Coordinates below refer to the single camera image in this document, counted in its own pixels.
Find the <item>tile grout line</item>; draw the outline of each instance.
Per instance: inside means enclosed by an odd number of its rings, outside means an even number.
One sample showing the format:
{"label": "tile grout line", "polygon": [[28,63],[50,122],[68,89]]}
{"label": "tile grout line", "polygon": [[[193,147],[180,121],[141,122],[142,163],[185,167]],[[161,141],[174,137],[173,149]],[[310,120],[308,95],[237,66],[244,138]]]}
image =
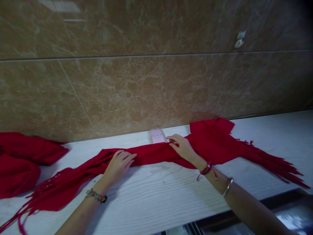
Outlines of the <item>tile grout line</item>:
{"label": "tile grout line", "polygon": [[77,56],[57,58],[28,58],[28,59],[0,59],[0,63],[25,62],[25,61],[46,61],[46,60],[74,60],[74,59],[100,59],[100,58],[137,58],[137,57],[170,57],[170,56],[199,56],[199,55],[227,55],[227,54],[266,54],[266,53],[292,53],[310,52],[312,49],[301,50],[280,50],[280,51],[250,51],[250,52],[209,52],[209,53],[186,53],[186,54],[151,54],[151,55],[100,55],[100,56]]}
{"label": "tile grout line", "polygon": [[66,76],[67,81],[69,82],[70,86],[72,87],[72,90],[73,90],[73,92],[74,92],[76,98],[78,99],[78,101],[79,101],[79,103],[80,103],[82,109],[84,110],[84,112],[85,112],[85,114],[86,114],[86,116],[87,116],[87,118],[88,118],[88,120],[89,120],[89,122],[90,122],[90,124],[91,124],[92,129],[93,129],[94,132],[96,133],[95,128],[94,128],[94,126],[93,126],[93,124],[92,124],[92,122],[91,122],[91,120],[90,120],[90,118],[89,118],[89,116],[88,116],[86,110],[84,109],[84,106],[82,105],[81,100],[79,99],[79,97],[78,97],[78,95],[77,95],[77,93],[76,93],[76,91],[75,91],[75,89],[74,89],[74,87],[73,87],[73,85],[72,85],[70,79],[68,78],[68,75],[67,75],[67,73],[65,72],[65,70],[64,70],[64,68],[63,68],[63,66],[62,66],[62,64],[61,64],[61,62],[60,62],[60,60],[58,60],[58,62],[59,62],[60,66],[61,66],[61,68],[62,68],[62,70],[63,70],[63,72],[64,72],[64,74],[65,74],[65,76]]}

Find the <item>wood grain surface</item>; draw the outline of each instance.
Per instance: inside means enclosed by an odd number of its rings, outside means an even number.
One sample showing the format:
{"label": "wood grain surface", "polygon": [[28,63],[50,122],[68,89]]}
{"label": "wood grain surface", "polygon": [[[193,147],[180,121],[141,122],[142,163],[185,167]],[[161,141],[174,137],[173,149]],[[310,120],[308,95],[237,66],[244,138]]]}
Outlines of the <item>wood grain surface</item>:
{"label": "wood grain surface", "polygon": [[[313,111],[279,114],[233,120],[232,135],[241,140],[254,140],[256,147],[283,157],[304,174],[303,179],[313,187]],[[165,135],[190,133],[189,125],[164,129]],[[50,167],[41,167],[39,182],[66,167],[77,167],[94,157],[101,149],[130,148],[149,144],[149,132],[138,132],[107,138],[66,144],[71,150]],[[295,188],[286,184],[258,165],[237,158],[216,166],[257,199],[263,199]],[[185,169],[175,163],[130,168],[125,179],[108,193],[108,202],[101,205],[86,234],[153,234],[191,221],[212,216],[229,207],[210,183],[197,170]],[[27,218],[29,235],[52,235],[65,222],[99,179],[85,184],[75,199],[58,212],[40,211]],[[10,219],[27,201],[26,195],[0,200],[0,224]],[[3,234],[19,234],[14,223]]]}

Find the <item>red scarf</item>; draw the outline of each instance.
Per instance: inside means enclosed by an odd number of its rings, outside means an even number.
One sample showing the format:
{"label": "red scarf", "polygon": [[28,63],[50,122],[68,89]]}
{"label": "red scarf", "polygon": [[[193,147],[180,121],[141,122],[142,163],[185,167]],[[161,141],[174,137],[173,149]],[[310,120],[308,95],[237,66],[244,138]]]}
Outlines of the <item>red scarf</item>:
{"label": "red scarf", "polygon": [[[230,136],[229,134],[233,127],[234,123],[224,118],[190,123],[191,134],[186,138],[197,154],[206,161],[211,160],[214,165],[223,164],[242,156],[261,165],[280,179],[284,177],[298,185],[309,188],[300,178],[293,175],[301,174],[283,158],[263,152],[254,147],[252,142],[248,144]],[[103,149],[97,156],[81,166],[75,169],[65,168],[51,179],[40,183],[29,196],[31,199],[9,221],[0,227],[0,233],[18,219],[20,232],[26,234],[21,223],[21,216],[28,210],[30,210],[29,216],[36,210],[59,211],[62,209],[74,198],[82,183],[104,173],[117,150],[120,149]],[[132,166],[167,161],[195,169],[192,164],[181,158],[168,143],[144,145],[126,149],[125,151],[137,153]]]}

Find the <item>finger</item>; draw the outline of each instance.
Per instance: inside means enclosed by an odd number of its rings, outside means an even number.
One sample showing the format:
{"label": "finger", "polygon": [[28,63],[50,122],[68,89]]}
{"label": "finger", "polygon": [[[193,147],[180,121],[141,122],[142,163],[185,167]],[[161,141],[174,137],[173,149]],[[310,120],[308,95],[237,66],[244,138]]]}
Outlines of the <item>finger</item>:
{"label": "finger", "polygon": [[131,160],[129,163],[127,163],[127,165],[125,166],[125,171],[127,171],[127,170],[130,168],[131,164],[132,164],[134,161],[135,161],[135,160]]}
{"label": "finger", "polygon": [[177,136],[175,136],[175,135],[170,135],[170,136],[168,136],[168,137],[166,137],[167,139],[172,139],[172,140],[174,140],[174,141],[179,141],[179,137],[177,137]]}
{"label": "finger", "polygon": [[125,151],[123,151],[123,152],[121,152],[118,156],[117,156],[117,158],[121,158],[122,160],[124,160],[124,159],[126,159],[129,155],[131,155],[130,154],[130,152],[125,152]]}
{"label": "finger", "polygon": [[135,153],[135,154],[132,154],[132,155],[129,155],[127,158],[125,158],[124,159],[124,165],[127,165],[131,160],[133,160],[134,159],[134,157],[136,157],[137,156],[137,154]]}
{"label": "finger", "polygon": [[113,155],[113,158],[117,157],[121,152],[123,152],[124,150],[118,150],[115,152],[115,154]]}
{"label": "finger", "polygon": [[175,144],[170,143],[170,146],[176,151],[178,150],[178,147]]}

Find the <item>folded red scarf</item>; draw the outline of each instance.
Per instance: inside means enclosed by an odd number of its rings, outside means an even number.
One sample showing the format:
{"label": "folded red scarf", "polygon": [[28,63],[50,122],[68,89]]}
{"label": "folded red scarf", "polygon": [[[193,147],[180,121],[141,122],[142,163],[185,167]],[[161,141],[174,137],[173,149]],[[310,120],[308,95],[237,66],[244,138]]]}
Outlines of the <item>folded red scarf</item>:
{"label": "folded red scarf", "polygon": [[[252,143],[242,142],[229,135],[234,124],[226,119],[219,118],[208,121],[190,123],[191,134],[186,138],[193,149],[205,160],[215,164],[223,164],[234,158],[242,156],[253,161],[278,177],[284,177],[296,184],[309,188],[303,181],[290,174],[300,174],[292,164],[269,155],[253,147]],[[106,170],[113,154],[120,149],[103,149],[94,158],[81,166],[72,169],[66,168],[54,177],[42,182],[30,195],[31,198],[14,216],[0,227],[0,233],[18,219],[20,232],[25,234],[21,223],[21,216],[29,210],[29,215],[36,210],[59,211],[75,196],[79,187],[86,180]],[[163,161],[174,162],[186,168],[195,169],[185,159],[181,158],[168,143],[144,145],[126,149],[130,153],[137,153],[132,166],[159,163]]]}
{"label": "folded red scarf", "polygon": [[40,176],[38,165],[52,165],[68,152],[60,144],[21,133],[0,133],[0,199],[33,190]]}

